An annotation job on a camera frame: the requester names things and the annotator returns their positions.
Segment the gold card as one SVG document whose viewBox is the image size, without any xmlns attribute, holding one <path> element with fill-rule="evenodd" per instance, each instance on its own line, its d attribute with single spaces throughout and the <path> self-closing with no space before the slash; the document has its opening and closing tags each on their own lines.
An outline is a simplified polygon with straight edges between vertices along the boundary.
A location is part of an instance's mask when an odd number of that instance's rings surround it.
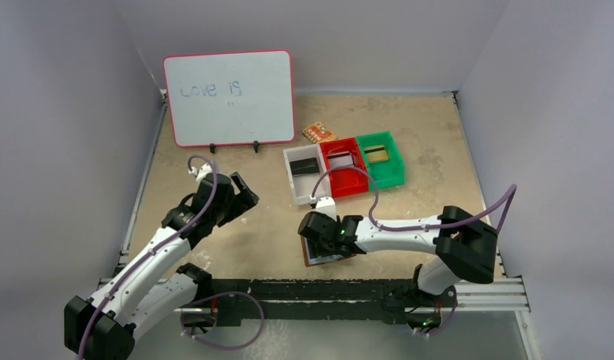
<svg viewBox="0 0 614 360">
<path fill-rule="evenodd" d="M 389 160 L 388 151 L 383 144 L 364 147 L 363 151 L 368 164 L 377 164 Z"/>
</svg>

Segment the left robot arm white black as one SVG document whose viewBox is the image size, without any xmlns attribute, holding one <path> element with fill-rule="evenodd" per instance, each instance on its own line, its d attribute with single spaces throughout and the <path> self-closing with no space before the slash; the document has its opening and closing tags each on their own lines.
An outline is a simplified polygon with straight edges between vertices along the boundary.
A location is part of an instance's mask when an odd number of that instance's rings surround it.
<svg viewBox="0 0 614 360">
<path fill-rule="evenodd" d="M 74 296 L 64 307 L 64 345 L 78 359 L 127 359 L 136 342 L 168 313 L 217 296 L 212 276 L 200 267 L 180 266 L 166 282 L 166 270 L 190 253 L 215 227 L 258 204 L 259 197 L 236 172 L 198 175 L 196 192 L 168 211 L 150 242 L 112 280 L 88 298 Z"/>
</svg>

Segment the silver card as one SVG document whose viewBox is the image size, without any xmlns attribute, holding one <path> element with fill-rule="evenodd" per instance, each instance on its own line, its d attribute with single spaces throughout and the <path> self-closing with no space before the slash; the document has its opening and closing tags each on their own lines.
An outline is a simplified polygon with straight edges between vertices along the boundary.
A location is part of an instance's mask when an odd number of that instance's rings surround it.
<svg viewBox="0 0 614 360">
<path fill-rule="evenodd" d="M 326 160 L 328 161 L 329 169 L 337 167 L 353 167 L 355 165 L 352 153 L 350 151 L 329 153 L 326 156 Z"/>
</svg>

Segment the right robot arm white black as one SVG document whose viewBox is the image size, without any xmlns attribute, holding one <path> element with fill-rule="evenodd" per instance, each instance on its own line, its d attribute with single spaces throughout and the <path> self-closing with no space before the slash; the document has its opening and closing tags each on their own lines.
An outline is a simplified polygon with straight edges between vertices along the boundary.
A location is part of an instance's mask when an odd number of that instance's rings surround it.
<svg viewBox="0 0 614 360">
<path fill-rule="evenodd" d="M 298 226 L 307 257 L 345 259 L 377 251 L 412 251 L 435 255 L 419 266 L 414 283 L 431 296 L 459 281 L 494 280 L 498 231 L 457 206 L 412 220 L 371 220 L 362 215 L 330 216 L 308 212 Z"/>
</svg>

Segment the brown leather card holder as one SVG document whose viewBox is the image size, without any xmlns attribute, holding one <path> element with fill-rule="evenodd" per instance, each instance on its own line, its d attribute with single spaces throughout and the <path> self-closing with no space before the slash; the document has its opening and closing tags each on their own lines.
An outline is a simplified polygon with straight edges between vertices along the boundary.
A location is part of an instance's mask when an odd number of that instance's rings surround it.
<svg viewBox="0 0 614 360">
<path fill-rule="evenodd" d="M 334 263 L 342 260 L 351 259 L 356 257 L 356 254 L 350 254 L 343 256 L 326 249 L 319 242 L 310 240 L 304 236 L 300 237 L 304 265 L 306 267 L 321 266 L 328 263 Z"/>
</svg>

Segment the black card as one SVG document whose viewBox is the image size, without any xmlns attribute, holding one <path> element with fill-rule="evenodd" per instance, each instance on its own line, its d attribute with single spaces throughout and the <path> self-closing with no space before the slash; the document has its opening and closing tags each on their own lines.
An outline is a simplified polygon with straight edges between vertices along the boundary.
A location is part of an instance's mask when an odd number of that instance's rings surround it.
<svg viewBox="0 0 614 360">
<path fill-rule="evenodd" d="M 320 171 L 319 163 L 316 157 L 290 161 L 289 168 L 292 176 L 294 177 L 317 174 Z"/>
</svg>

